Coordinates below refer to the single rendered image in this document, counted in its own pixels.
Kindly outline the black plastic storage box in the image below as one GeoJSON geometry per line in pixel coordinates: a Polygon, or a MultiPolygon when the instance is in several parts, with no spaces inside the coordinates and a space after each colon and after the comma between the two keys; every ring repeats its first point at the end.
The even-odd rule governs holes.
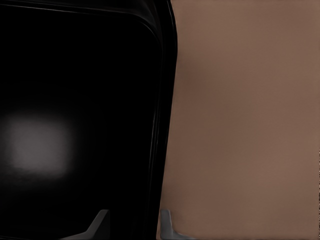
{"type": "Polygon", "coordinates": [[[0,240],[156,239],[176,60],[170,0],[0,0],[0,240]]]}

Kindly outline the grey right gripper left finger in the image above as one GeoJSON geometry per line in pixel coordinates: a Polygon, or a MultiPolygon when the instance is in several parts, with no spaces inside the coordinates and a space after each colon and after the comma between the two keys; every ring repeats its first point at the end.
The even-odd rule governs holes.
{"type": "Polygon", "coordinates": [[[59,240],[110,240],[110,211],[100,210],[85,232],[59,240]]]}

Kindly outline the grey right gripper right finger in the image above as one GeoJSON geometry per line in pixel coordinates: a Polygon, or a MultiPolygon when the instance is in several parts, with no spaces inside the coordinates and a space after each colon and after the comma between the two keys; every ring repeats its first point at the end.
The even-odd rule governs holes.
{"type": "Polygon", "coordinates": [[[160,238],[162,240],[193,240],[192,237],[174,230],[171,211],[168,209],[160,210],[160,238]]]}

